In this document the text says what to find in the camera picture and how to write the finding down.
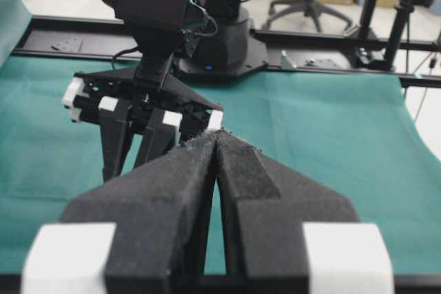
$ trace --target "foam padding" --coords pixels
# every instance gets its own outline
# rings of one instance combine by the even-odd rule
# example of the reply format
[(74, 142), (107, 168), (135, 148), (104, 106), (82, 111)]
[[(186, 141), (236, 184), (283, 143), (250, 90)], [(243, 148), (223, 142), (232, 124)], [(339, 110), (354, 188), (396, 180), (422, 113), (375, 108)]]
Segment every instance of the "foam padding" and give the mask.
[(196, 218), (205, 200), (211, 205), (215, 145), (216, 135), (205, 134), (70, 202), (62, 222), (116, 223), (104, 272), (108, 293), (143, 293), (140, 283), (170, 292), (184, 246), (193, 231), (204, 231), (195, 229)]
[(220, 132), (217, 155), (227, 270), (245, 274), (256, 293), (307, 287), (302, 224), (357, 222), (350, 200), (228, 133)]

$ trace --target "office chair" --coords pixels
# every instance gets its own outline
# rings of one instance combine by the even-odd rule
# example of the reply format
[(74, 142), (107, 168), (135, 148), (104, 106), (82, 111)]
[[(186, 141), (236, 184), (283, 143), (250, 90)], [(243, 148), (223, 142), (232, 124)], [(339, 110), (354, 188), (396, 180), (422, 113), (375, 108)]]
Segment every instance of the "office chair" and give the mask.
[[(274, 10), (275, 5), (289, 5), (288, 8), (285, 8), (284, 10), (281, 10), (280, 12), (276, 12)], [(306, 17), (311, 17), (314, 21), (314, 24), (316, 26), (316, 29), (318, 32), (322, 32), (322, 26), (320, 24), (320, 21), (318, 17), (322, 14), (329, 14), (334, 17), (338, 17), (339, 19), (342, 19), (347, 23), (345, 30), (347, 30), (349, 27), (352, 26), (352, 20), (344, 15), (343, 13), (340, 13), (337, 10), (334, 10), (333, 8), (330, 8), (328, 6), (325, 6), (317, 1), (314, 0), (275, 0), (272, 1), (269, 6), (269, 18), (268, 20), (262, 25), (262, 29), (270, 29), (271, 23), (278, 19), (279, 17), (283, 17), (285, 15), (291, 14), (291, 13), (297, 13), (297, 12), (304, 12), (304, 15)]]

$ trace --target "green cloth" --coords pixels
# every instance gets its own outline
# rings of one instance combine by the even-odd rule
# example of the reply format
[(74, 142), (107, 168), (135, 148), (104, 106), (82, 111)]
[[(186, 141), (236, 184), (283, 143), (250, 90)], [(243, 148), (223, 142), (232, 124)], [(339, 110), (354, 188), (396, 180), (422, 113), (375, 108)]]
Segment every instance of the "green cloth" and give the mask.
[(0, 67), (19, 42), (31, 17), (21, 0), (0, 0)]
[[(19, 272), (39, 225), (101, 184), (99, 128), (72, 124), (60, 100), (75, 71), (109, 66), (13, 56), (0, 70), (1, 273)], [(441, 273), (441, 164), (397, 78), (261, 72), (194, 87), (225, 106), (233, 134), (349, 196), (364, 222), (379, 225), (395, 274)], [(207, 273), (225, 272), (220, 212), (216, 191)]]

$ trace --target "teal table cover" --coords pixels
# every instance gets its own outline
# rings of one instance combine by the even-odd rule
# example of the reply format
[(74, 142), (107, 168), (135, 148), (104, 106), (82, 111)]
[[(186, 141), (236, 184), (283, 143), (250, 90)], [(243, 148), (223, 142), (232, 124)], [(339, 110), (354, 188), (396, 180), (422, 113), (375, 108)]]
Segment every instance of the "teal table cover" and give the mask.
[(21, 0), (0, 0), (0, 67), (19, 42), (31, 17)]
[[(41, 223), (102, 183), (99, 127), (71, 123), (61, 97), (75, 71), (109, 68), (11, 56), (0, 70), (0, 273), (20, 272)], [(441, 164), (396, 77), (259, 72), (193, 87), (225, 106), (233, 134), (350, 197), (362, 221), (380, 227), (395, 274), (441, 273)], [(220, 212), (216, 191), (207, 273), (225, 272)]]

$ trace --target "white floor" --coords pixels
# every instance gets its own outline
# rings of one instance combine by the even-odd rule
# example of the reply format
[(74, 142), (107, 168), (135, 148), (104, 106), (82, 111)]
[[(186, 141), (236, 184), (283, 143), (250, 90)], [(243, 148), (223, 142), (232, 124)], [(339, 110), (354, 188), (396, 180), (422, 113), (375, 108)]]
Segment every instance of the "white floor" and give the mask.
[[(23, 0), (32, 14), (54, 15), (61, 17), (86, 17), (95, 19), (113, 19), (113, 11), (104, 5), (101, 0)], [(252, 18), (257, 27), (267, 18), (268, 0), (253, 0), (245, 4), (251, 12)], [(332, 6), (344, 12), (358, 21), (361, 13), (360, 6)], [(378, 36), (387, 37), (392, 23), (395, 10), (391, 8), (377, 8), (374, 14), (372, 28)], [(338, 19), (325, 15), (321, 17), (322, 27), (325, 33), (340, 34), (344, 23)], [(275, 30), (290, 30), (302, 32), (315, 32), (311, 19), (301, 14), (293, 14), (283, 17), (274, 22)], [(411, 17), (411, 38), (434, 40), (441, 30), (441, 16), (431, 14), (427, 9), (417, 8)], [(425, 56), (425, 52), (411, 52), (410, 68), (414, 68)], [(405, 71), (405, 52), (399, 52), (396, 59), (398, 71)], [(427, 63), (422, 66), (421, 74), (428, 73)], [(440, 75), (441, 68), (438, 64), (433, 74)], [(411, 88), (407, 94), (407, 107), (414, 116), (424, 89)], [(441, 159), (441, 117), (439, 106), (441, 105), (441, 90), (429, 89), (424, 102), (420, 117), (417, 121), (417, 128), (421, 137), (431, 151)]]

